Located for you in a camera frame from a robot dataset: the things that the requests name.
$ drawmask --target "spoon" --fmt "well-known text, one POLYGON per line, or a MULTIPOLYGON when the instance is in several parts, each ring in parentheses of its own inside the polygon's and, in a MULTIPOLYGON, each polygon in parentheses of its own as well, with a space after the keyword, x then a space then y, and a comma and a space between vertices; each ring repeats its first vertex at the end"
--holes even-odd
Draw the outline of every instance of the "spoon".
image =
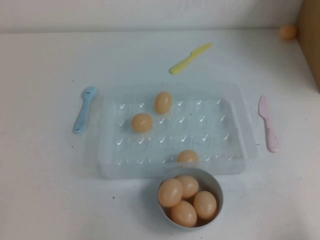
POLYGON ((97 93, 98 93, 98 90, 95 86, 88 86, 83 91, 83 94, 82 94, 82 97, 84 99, 83 106, 78 115, 78 118, 75 121, 74 128, 73 128, 73 132, 75 134, 82 134, 86 130, 89 113, 90 113, 91 102, 95 98, 97 93))

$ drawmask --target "bowl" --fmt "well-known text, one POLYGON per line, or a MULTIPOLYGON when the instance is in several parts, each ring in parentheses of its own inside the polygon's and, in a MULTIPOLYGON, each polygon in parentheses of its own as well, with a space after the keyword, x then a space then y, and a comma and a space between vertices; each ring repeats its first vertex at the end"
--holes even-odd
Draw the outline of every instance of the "bowl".
POLYGON ((160 205, 159 201, 159 207, 161 208, 161 212, 163 213, 164 217, 172 223, 174 226, 181 230, 185 231, 195 231, 202 229, 206 227, 207 225, 211 224, 219 215, 221 212, 223 202, 224 202, 224 196, 222 189, 218 183, 218 181, 208 172, 200 169, 200 168, 195 168, 195 167, 183 167, 183 168, 178 168, 172 172, 170 172, 161 182, 161 184, 167 180, 167 179, 174 179, 176 177, 182 176, 182 175, 188 175, 194 177, 198 183, 199 183, 199 192, 200 191, 208 191, 212 193, 216 199, 217 202, 217 213, 214 217, 214 219, 210 221, 201 221, 200 219, 197 220, 197 223, 194 227, 186 227, 186 226, 181 226, 179 224, 176 224, 174 221, 171 220, 170 216, 170 209, 167 207, 163 207, 160 205))

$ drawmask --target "clear plastic tray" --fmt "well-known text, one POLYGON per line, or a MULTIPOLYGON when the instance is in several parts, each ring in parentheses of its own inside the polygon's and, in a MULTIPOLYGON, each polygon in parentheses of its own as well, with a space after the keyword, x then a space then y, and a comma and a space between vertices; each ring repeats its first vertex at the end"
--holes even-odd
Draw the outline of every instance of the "clear plastic tray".
POLYGON ((257 156, 239 88, 214 82, 214 88, 184 84, 141 84, 104 92, 98 161, 107 178, 160 177, 179 168, 198 167, 213 175, 244 171, 257 156), (158 114, 154 100, 168 91, 171 111, 158 114), (131 119, 152 116, 152 130, 136 133, 131 119), (183 150, 199 155, 198 163, 179 163, 183 150))

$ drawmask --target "white table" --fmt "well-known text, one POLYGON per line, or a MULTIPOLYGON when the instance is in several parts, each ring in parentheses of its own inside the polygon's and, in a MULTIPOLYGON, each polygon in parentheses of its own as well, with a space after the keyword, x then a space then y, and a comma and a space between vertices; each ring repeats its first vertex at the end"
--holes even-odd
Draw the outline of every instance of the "white table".
POLYGON ((281 42, 276 30, 3 34, 0 73, 0 239, 320 238, 320 95, 298 43, 281 42), (207 42, 213 47, 181 74, 168 73, 207 42), (245 173, 217 176, 224 207, 211 226, 180 232, 159 215, 158 179, 101 179, 96 129, 72 128, 89 85, 210 88, 202 74, 239 85, 258 157, 245 173), (261 94, 278 154, 266 149, 261 94))

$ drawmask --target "plastic egg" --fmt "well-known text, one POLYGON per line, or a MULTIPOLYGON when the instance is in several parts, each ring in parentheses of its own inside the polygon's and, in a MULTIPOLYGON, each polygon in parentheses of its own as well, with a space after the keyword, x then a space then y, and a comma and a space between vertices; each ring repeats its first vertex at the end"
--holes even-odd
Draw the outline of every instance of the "plastic egg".
POLYGON ((198 192, 193 201, 196 214, 203 220, 212 220, 217 213, 217 200, 208 191, 198 192))
POLYGON ((199 162, 199 156, 193 150, 184 150, 179 154, 176 161, 177 162, 199 162))
POLYGON ((171 218, 176 224, 191 228, 197 222, 197 213, 190 203, 182 200, 171 208, 171 218))
POLYGON ((188 199, 188 198, 191 198, 194 195, 196 195, 196 193, 199 190, 199 183, 193 176, 183 175, 183 176, 178 176, 176 179, 178 179, 180 181, 180 183, 182 184, 182 187, 183 187, 182 197, 183 198, 188 199))
POLYGON ((159 114, 165 114, 170 111, 172 107, 172 96, 169 92, 160 92, 154 101, 155 111, 159 114))
POLYGON ((170 208, 180 202, 182 195, 181 182, 175 178, 169 178, 161 184, 158 191, 158 200, 162 206, 170 208))
POLYGON ((291 40, 294 39, 297 35, 297 27, 295 25, 284 25, 279 30, 279 36, 282 40, 291 40))
POLYGON ((152 129, 152 117, 147 113, 139 113, 132 119, 132 128, 138 133, 144 133, 152 129))

